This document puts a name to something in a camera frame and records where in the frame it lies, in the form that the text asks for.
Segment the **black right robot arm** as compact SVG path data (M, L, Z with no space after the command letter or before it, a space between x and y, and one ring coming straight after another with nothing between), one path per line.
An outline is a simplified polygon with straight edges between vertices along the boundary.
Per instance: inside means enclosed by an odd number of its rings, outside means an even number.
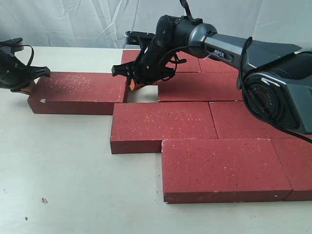
M236 70L236 85L247 109L279 130L312 132L312 54L295 44L227 36L211 24L190 16L160 17L153 34L128 31L127 42L138 45L135 60L114 65L112 75L146 86L171 79L184 63L184 52Z

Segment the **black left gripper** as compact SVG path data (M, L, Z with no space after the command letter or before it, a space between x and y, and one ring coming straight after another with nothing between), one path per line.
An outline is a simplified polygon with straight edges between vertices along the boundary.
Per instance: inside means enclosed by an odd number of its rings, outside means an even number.
M36 83L35 79L49 77L50 69L46 66L28 66L15 56L10 56L3 50L0 51L0 87L19 93L32 94Z

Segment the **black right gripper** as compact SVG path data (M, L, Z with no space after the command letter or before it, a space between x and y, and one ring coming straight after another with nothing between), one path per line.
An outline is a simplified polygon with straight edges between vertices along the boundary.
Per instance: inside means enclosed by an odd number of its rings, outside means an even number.
M114 65L112 76L121 75L130 79L131 91L137 91L159 80L167 81L175 75L177 65L187 61L179 59L177 51L170 43L162 44L153 38L148 46L140 48L134 61Z

